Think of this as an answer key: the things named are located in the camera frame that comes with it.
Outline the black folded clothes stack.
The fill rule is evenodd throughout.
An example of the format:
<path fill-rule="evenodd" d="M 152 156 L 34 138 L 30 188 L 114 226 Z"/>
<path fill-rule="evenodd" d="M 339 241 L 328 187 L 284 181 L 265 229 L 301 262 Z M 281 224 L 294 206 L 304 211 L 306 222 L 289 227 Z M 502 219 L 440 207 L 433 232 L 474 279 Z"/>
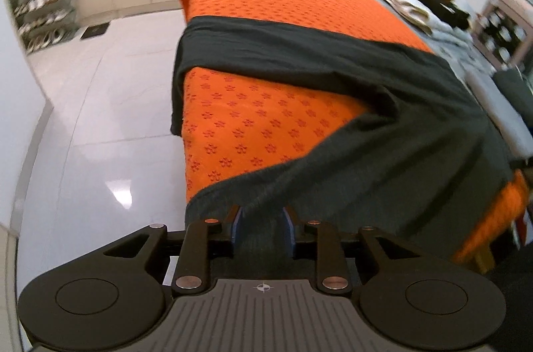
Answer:
<path fill-rule="evenodd" d="M 453 0 L 418 0 L 428 7 L 442 22 L 452 28 L 467 31 L 470 28 L 470 14 L 454 3 Z"/>

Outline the light grey folded garment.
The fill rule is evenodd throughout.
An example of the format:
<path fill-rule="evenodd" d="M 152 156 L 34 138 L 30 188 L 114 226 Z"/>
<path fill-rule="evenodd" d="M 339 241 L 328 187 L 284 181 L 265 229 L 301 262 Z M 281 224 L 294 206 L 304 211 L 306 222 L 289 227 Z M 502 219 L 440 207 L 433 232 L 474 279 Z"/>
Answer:
<path fill-rule="evenodd" d="M 492 78 L 477 69 L 470 69 L 465 73 L 465 81 L 476 100 L 499 129 L 513 156 L 521 160 L 531 158 L 532 134 Z"/>

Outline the dark grey folded garment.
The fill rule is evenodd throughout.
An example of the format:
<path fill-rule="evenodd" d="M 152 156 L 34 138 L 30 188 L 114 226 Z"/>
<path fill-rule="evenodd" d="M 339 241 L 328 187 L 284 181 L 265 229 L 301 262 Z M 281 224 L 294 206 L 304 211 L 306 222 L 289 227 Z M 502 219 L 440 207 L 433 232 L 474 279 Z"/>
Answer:
<path fill-rule="evenodd" d="M 498 87 L 500 93 L 522 117 L 529 130 L 532 130 L 532 92 L 520 73 L 516 69 L 498 71 L 494 73 L 492 80 Z"/>

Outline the black floor mat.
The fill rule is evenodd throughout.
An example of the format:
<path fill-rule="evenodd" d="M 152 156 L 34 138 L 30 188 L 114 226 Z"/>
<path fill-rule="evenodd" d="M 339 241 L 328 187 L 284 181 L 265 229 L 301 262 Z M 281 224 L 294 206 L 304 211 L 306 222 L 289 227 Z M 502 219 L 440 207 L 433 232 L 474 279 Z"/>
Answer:
<path fill-rule="evenodd" d="M 106 22 L 103 24 L 98 24 L 95 26 L 88 26 L 83 34 L 80 36 L 81 40 L 87 40 L 93 37 L 97 37 L 100 35 L 104 35 L 105 32 L 108 31 L 108 27 L 110 26 L 110 22 Z"/>

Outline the white folded padded jacket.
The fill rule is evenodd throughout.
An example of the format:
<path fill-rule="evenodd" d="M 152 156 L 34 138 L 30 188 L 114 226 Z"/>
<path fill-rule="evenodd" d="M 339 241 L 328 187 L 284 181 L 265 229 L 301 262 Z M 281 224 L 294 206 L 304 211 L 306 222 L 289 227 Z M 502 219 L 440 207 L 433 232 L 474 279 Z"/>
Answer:
<path fill-rule="evenodd" d="M 435 41 L 468 47 L 472 36 L 441 21 L 419 0 L 385 0 L 401 17 Z"/>

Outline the metal shoe rack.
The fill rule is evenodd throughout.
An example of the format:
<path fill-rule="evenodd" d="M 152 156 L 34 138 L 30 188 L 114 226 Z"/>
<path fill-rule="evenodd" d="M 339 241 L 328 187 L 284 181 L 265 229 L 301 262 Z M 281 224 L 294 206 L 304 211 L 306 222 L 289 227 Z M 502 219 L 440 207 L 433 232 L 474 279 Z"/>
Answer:
<path fill-rule="evenodd" d="M 79 29 L 74 0 L 9 0 L 27 54 L 65 43 Z"/>

